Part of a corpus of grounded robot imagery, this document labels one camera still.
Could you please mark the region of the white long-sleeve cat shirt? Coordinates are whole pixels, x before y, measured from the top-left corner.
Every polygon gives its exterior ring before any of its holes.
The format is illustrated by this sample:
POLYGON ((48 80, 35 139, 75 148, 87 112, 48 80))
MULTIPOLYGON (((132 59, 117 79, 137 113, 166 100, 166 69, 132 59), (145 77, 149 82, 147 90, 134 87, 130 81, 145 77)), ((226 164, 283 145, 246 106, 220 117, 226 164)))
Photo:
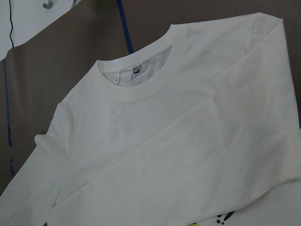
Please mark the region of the white long-sleeve cat shirt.
POLYGON ((0 197, 3 226, 187 226, 301 177, 284 23, 173 24, 97 60, 0 197))

